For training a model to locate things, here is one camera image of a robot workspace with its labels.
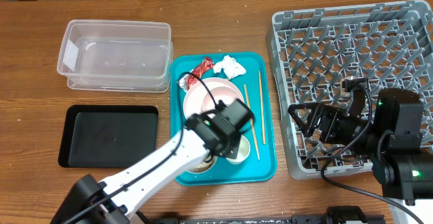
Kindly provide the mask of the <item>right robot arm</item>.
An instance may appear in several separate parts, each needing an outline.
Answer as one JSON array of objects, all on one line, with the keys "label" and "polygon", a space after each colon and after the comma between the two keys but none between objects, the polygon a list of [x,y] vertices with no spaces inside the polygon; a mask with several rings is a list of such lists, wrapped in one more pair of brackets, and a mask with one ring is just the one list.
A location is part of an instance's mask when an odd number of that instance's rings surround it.
[{"label": "right robot arm", "polygon": [[[405,89],[383,89],[373,105],[366,88],[351,89],[349,109],[322,103],[292,104],[288,113],[305,137],[320,130],[323,143],[341,145],[322,166],[326,182],[386,202],[395,223],[432,222],[432,155],[421,149],[424,106],[419,95]],[[374,194],[326,176],[332,161],[350,151],[366,157],[382,186]]]}]

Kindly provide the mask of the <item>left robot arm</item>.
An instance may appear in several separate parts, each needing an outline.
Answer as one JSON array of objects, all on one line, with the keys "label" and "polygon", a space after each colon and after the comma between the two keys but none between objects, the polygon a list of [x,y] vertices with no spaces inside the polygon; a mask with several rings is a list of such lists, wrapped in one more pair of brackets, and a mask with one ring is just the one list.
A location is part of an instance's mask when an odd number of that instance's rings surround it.
[{"label": "left robot arm", "polygon": [[79,179],[52,223],[129,223],[154,194],[207,157],[235,158],[242,127],[251,120],[253,112],[240,99],[192,114],[175,136],[133,166],[101,181]]}]

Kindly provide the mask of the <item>red snack wrapper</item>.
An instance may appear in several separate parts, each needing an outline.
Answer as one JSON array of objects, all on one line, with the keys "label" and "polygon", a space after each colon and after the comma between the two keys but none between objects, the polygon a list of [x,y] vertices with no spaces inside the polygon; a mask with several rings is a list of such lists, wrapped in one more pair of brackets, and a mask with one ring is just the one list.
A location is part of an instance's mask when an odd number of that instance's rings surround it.
[{"label": "red snack wrapper", "polygon": [[187,92],[193,85],[195,85],[199,79],[202,78],[204,73],[208,72],[214,67],[214,62],[209,58],[205,57],[199,65],[187,74],[181,76],[178,80],[178,85],[184,92]]}]

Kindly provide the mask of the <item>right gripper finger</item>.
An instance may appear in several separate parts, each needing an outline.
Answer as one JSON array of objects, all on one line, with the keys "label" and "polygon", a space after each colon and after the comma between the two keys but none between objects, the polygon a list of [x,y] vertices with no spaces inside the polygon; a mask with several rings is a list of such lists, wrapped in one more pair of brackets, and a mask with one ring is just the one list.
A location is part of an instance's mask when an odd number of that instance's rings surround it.
[{"label": "right gripper finger", "polygon": [[295,122],[319,122],[323,105],[317,102],[292,104],[288,108],[289,115]]},{"label": "right gripper finger", "polygon": [[309,118],[306,122],[302,121],[301,119],[297,122],[298,127],[302,134],[305,137],[310,137],[313,135],[316,129],[319,128],[319,125],[321,124],[321,118]]}]

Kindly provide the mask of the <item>white cup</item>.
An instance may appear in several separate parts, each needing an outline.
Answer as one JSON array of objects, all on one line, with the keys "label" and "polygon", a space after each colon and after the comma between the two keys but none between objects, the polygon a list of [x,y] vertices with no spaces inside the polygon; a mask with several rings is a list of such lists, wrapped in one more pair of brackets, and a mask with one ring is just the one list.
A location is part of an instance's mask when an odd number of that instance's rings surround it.
[{"label": "white cup", "polygon": [[217,104],[219,101],[222,101],[226,106],[231,105],[236,99],[240,99],[242,102],[244,102],[243,95],[238,90],[232,89],[231,87],[215,87],[210,90],[210,93],[205,95],[202,102],[201,112],[207,112],[209,110],[215,109],[211,95]]}]

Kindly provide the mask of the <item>small grey bowl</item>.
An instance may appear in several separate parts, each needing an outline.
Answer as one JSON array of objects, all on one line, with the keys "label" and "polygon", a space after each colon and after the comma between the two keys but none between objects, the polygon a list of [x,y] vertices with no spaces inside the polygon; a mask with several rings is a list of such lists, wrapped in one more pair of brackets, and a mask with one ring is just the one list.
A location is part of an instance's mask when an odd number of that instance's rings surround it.
[{"label": "small grey bowl", "polygon": [[[247,159],[247,157],[249,157],[250,150],[250,142],[245,136],[241,136],[240,144],[237,150],[237,156],[234,159],[226,158],[226,161],[234,165],[241,164]],[[187,173],[200,174],[209,171],[216,164],[218,159],[219,157],[217,156],[208,155],[204,161],[189,169]]]}]

